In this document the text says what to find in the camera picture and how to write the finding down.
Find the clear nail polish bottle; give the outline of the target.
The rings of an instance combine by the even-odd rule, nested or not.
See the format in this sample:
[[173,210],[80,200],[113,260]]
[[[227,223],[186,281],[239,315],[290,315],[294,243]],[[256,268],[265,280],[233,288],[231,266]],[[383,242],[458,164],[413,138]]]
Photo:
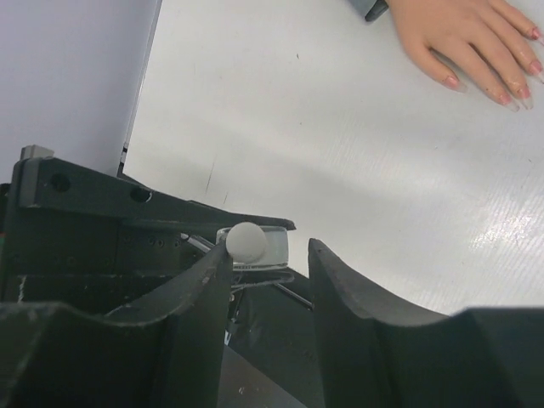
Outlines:
[[[234,270],[267,271],[284,269],[289,262],[289,244],[287,230],[283,227],[259,226],[266,235],[268,245],[264,256],[255,263],[237,263],[233,260]],[[226,235],[231,228],[219,229],[216,243],[225,243]]]

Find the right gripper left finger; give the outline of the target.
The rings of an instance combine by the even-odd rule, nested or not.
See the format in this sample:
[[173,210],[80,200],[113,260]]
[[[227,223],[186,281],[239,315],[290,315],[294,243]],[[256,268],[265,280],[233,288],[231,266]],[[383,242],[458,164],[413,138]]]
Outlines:
[[190,269],[98,317],[62,303],[1,307],[4,407],[214,407],[232,259]]

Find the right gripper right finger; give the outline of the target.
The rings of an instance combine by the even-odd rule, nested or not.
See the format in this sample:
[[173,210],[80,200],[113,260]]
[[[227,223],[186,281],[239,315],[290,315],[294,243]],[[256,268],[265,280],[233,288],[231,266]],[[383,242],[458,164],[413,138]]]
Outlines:
[[410,303],[309,242],[309,280],[329,407],[540,407],[543,311]]

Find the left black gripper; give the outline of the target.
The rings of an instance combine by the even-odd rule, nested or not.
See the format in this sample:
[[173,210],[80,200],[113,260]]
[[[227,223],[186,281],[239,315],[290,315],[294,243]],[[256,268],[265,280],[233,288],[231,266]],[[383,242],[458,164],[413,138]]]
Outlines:
[[175,232],[240,223],[280,227],[284,218],[228,212],[182,200],[58,158],[14,165],[1,259],[1,298],[25,299],[31,276],[126,275],[173,256]]

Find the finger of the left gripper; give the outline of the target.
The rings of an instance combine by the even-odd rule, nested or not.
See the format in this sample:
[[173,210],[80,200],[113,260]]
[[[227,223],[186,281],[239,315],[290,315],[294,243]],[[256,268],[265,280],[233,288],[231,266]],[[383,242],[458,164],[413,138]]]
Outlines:
[[220,407],[316,407],[317,359],[309,279],[236,295],[219,385]]

